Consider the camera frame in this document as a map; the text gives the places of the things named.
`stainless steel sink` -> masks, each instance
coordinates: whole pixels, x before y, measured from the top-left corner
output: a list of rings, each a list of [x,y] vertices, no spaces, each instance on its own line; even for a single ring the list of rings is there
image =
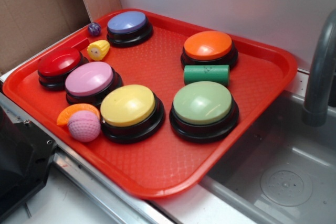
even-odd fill
[[[336,110],[310,127],[302,104],[283,92],[201,185],[257,223],[336,223]]]

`orange slice toy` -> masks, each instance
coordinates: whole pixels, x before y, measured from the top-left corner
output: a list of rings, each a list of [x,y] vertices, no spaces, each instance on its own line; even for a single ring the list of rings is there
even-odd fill
[[[100,112],[95,106],[88,104],[88,103],[76,103],[76,104],[70,105],[69,107],[66,107],[64,110],[61,111],[61,113],[59,113],[56,124],[58,126],[67,125],[70,117],[75,112],[78,112],[81,110],[91,111],[98,117],[98,119],[100,119]]]

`small purple ball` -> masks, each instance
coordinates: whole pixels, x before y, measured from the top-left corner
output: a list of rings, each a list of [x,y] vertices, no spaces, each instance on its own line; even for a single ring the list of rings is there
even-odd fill
[[[88,26],[88,31],[90,35],[97,37],[101,33],[101,26],[96,22],[90,23]]]

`toy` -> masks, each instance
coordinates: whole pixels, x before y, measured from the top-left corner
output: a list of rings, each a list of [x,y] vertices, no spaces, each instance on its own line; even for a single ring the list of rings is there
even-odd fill
[[[100,121],[91,111],[81,110],[74,113],[68,122],[71,136],[80,142],[90,142],[100,133]]]
[[[91,36],[97,37],[101,34],[101,26],[96,22],[90,23],[88,25],[88,32]]]
[[[61,113],[59,113],[56,120],[56,125],[57,126],[67,125],[70,117],[74,113],[81,110],[91,111],[98,117],[98,119],[100,119],[100,111],[95,106],[88,103],[77,103],[66,107],[61,111]]]
[[[224,86],[229,85],[229,65],[187,65],[183,72],[184,84],[197,81],[213,81]]]
[[[97,40],[92,42],[87,49],[87,52],[92,60],[102,60],[110,49],[110,43],[106,40]]]

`yellow button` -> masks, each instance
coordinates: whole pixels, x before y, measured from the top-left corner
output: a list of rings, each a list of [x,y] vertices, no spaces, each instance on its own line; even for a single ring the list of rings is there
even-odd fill
[[[101,103],[104,120],[116,127],[132,126],[145,120],[155,108],[153,92],[142,85],[127,85],[113,90]]]

